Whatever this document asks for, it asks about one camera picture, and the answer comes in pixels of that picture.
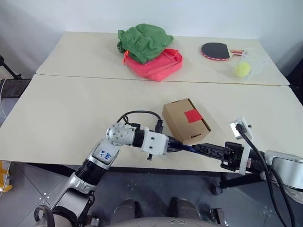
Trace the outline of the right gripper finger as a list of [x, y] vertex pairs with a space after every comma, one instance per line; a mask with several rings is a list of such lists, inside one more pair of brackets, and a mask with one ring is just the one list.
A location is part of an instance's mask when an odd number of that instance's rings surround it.
[[201, 154], [206, 157], [221, 160], [222, 162], [228, 161], [228, 159], [226, 158], [226, 154], [222, 152], [211, 152], [211, 153], [201, 153]]
[[203, 143], [203, 144], [196, 144], [193, 145], [192, 148], [199, 152], [199, 153], [203, 153], [203, 154], [228, 154], [229, 153], [229, 149], [226, 147], [222, 147], [222, 146], [217, 146], [214, 144], [210, 144], [210, 143]]

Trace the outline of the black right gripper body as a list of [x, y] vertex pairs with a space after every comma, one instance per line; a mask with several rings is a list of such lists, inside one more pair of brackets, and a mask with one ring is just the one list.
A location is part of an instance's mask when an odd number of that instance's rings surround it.
[[230, 152], [229, 154], [224, 154], [221, 167], [231, 171], [239, 170], [244, 146], [239, 143], [227, 141], [225, 142], [225, 148], [228, 148]]

